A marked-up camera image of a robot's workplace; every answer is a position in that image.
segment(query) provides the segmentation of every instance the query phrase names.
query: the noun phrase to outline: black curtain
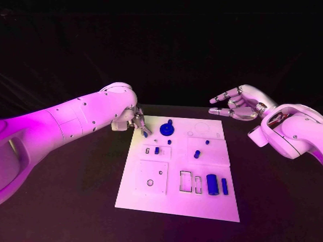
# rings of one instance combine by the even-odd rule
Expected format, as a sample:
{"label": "black curtain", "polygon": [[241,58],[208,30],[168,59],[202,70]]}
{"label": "black curtain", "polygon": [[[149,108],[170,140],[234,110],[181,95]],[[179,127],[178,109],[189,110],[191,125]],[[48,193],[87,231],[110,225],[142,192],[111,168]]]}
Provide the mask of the black curtain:
{"label": "black curtain", "polygon": [[116,81],[140,103],[183,106],[251,84],[323,114],[323,12],[80,14],[59,1],[30,13],[43,6],[22,3],[0,5],[0,117]]}

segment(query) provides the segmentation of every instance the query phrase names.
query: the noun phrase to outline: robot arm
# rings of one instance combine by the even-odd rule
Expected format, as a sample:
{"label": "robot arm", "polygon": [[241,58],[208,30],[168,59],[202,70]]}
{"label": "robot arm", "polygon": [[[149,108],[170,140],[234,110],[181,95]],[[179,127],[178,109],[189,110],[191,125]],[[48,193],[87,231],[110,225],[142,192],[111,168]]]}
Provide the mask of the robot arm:
{"label": "robot arm", "polygon": [[111,124],[144,136],[142,109],[131,87],[113,83],[98,92],[20,117],[0,120],[0,203],[19,189],[35,165],[58,147]]}
{"label": "robot arm", "polygon": [[240,120],[253,120],[260,116],[261,125],[248,132],[256,144],[260,147],[270,144],[290,159],[309,152],[323,165],[323,116],[300,104],[277,106],[270,97],[250,85],[230,90],[209,102],[230,97],[230,109],[211,108],[209,113]]}

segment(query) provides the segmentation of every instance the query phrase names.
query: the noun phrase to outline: dark table surface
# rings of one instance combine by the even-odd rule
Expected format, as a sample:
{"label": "dark table surface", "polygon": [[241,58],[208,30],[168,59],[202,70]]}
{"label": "dark table surface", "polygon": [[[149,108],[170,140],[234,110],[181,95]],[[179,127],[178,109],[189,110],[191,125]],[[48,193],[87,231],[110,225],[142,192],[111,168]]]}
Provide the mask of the dark table surface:
{"label": "dark table surface", "polygon": [[0,241],[323,241],[323,167],[258,148],[241,122],[207,108],[143,105],[144,114],[219,119],[241,222],[114,207],[133,129],[103,128],[51,152],[0,205]]}

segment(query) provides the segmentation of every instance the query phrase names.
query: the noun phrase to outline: blue object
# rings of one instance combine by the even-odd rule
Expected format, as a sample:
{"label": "blue object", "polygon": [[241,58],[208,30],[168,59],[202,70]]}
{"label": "blue object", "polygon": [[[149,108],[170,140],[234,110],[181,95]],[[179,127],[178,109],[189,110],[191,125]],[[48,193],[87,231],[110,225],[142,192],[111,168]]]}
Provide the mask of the blue object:
{"label": "blue object", "polygon": [[163,136],[170,136],[175,132],[175,127],[172,126],[172,120],[169,119],[168,123],[160,126],[160,133]]}
{"label": "blue object", "polygon": [[214,174],[207,175],[207,188],[208,188],[209,195],[215,196],[219,194],[218,178],[217,178],[217,175],[214,175]]}
{"label": "blue object", "polygon": [[194,158],[198,159],[199,158],[199,150],[196,150]]}
{"label": "blue object", "polygon": [[224,188],[224,195],[228,195],[228,186],[227,186],[227,179],[222,178],[222,188]]}

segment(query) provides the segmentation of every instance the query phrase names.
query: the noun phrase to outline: circular hole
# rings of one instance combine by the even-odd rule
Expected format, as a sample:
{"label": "circular hole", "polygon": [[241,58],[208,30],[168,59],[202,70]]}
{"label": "circular hole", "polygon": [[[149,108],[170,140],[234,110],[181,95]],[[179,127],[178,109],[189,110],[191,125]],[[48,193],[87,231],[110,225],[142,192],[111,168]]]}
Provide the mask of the circular hole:
{"label": "circular hole", "polygon": [[153,185],[153,180],[147,180],[147,185],[152,186]]}

